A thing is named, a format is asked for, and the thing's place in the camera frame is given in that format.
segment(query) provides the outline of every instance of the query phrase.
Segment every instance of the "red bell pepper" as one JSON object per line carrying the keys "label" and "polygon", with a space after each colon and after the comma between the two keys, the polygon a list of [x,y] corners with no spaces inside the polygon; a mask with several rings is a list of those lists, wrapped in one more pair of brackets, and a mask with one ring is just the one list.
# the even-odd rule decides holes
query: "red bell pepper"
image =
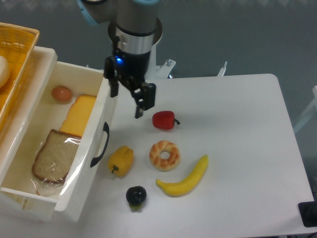
{"label": "red bell pepper", "polygon": [[179,125],[180,122],[175,119],[174,112],[161,111],[155,113],[152,117],[153,126],[158,129],[170,130],[174,127],[175,122]]}

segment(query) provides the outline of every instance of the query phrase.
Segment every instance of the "orange basket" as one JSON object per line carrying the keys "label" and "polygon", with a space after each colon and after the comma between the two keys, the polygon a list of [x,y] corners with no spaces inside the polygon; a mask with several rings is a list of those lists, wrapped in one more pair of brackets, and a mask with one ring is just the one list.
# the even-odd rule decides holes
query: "orange basket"
{"label": "orange basket", "polygon": [[10,68],[10,78],[0,88],[0,131],[19,93],[22,74],[39,34],[35,29],[0,22],[0,56],[8,60]]}

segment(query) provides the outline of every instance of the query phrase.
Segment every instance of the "white drawer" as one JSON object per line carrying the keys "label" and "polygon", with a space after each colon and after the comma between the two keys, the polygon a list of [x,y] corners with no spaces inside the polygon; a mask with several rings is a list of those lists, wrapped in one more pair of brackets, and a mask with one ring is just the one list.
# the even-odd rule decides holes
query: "white drawer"
{"label": "white drawer", "polygon": [[[71,103],[54,101],[51,90],[58,85],[71,89]],[[37,151],[49,131],[60,128],[70,106],[82,94],[97,99],[64,185],[35,185],[31,168]],[[110,126],[115,110],[116,98],[109,95],[108,81],[99,70],[56,63],[14,157],[5,161],[8,169],[2,175],[0,210],[41,221],[49,221],[54,213],[59,219],[78,220],[98,167],[91,168],[91,161],[104,150],[108,138],[104,125]]]}

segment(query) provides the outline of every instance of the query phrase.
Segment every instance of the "donut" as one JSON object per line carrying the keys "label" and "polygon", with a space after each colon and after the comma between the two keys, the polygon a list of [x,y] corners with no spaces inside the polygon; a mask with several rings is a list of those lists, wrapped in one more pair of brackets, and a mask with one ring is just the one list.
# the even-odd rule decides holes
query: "donut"
{"label": "donut", "polygon": [[[160,156],[162,152],[169,153],[169,157],[163,159]],[[151,163],[161,171],[173,170],[180,163],[180,153],[177,146],[168,140],[161,140],[154,144],[150,150],[149,156]]]}

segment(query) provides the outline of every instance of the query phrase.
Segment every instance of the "drawer handle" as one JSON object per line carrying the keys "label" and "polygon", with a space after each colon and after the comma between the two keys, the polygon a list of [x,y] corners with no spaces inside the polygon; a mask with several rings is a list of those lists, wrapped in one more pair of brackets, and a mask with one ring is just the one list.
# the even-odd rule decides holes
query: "drawer handle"
{"label": "drawer handle", "polygon": [[98,157],[94,157],[90,163],[90,168],[92,168],[93,166],[95,166],[97,163],[99,163],[99,161],[102,159],[102,157],[105,154],[106,148],[108,146],[108,142],[109,142],[109,133],[110,133],[110,129],[109,129],[109,125],[108,123],[105,121],[104,123],[104,128],[103,131],[107,133],[107,140],[104,146],[104,149],[102,151],[102,153],[98,156]]}

